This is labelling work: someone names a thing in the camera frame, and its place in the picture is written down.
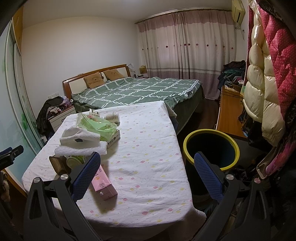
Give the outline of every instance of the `yellow rim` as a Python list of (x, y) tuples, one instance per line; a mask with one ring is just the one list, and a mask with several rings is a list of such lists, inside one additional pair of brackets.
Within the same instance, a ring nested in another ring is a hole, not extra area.
[(227, 167), (222, 167), (220, 168), (221, 171), (227, 171), (229, 169), (231, 169), (232, 167), (234, 167), (234, 165), (237, 163), (237, 161), (239, 160), (239, 146), (237, 145), (237, 143), (227, 134), (220, 132), (220, 131), (216, 131), (216, 130), (212, 130), (212, 129), (201, 129), (201, 130), (197, 130), (197, 131), (193, 131), (191, 132), (184, 140), (183, 142), (183, 152), (186, 156), (186, 159), (192, 164), (194, 165), (194, 159), (189, 155), (188, 151), (187, 151), (187, 143), (188, 141), (195, 135), (197, 134), (202, 134), (202, 133), (212, 133), (212, 134), (216, 134), (219, 136), (224, 137), (225, 139), (227, 139), (230, 144), (233, 146), (234, 151), (235, 151), (235, 159), (233, 161), (233, 163), (231, 163), (229, 166)]

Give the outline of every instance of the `cream puffer jacket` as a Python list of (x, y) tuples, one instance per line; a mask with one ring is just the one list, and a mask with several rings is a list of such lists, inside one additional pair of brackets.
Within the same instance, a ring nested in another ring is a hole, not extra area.
[(263, 137), (273, 146), (277, 146), (285, 132), (285, 122), (281, 114), (276, 79), (258, 4), (255, 0), (249, 0), (249, 6), (254, 11), (254, 27), (243, 103), (248, 115), (262, 123)]

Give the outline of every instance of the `green plastic bag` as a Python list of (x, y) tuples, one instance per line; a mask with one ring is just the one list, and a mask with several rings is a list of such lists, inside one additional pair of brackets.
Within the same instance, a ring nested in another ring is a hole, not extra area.
[(115, 134), (117, 125), (94, 115), (78, 113), (76, 126), (101, 135), (101, 141), (109, 141)]

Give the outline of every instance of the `air conditioner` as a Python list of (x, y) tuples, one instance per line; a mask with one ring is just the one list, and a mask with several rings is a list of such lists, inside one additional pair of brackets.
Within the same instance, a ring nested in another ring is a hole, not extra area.
[(239, 25), (242, 23), (244, 14), (246, 13), (241, 0), (232, 0), (232, 19)]

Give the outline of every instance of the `pink carton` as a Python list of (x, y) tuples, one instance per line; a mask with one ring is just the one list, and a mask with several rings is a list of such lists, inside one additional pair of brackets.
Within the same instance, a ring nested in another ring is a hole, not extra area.
[(109, 181), (109, 178), (107, 177), (101, 165), (91, 183), (94, 186), (95, 191), (100, 192), (100, 196), (103, 198), (103, 200), (107, 200), (117, 195), (117, 191)]

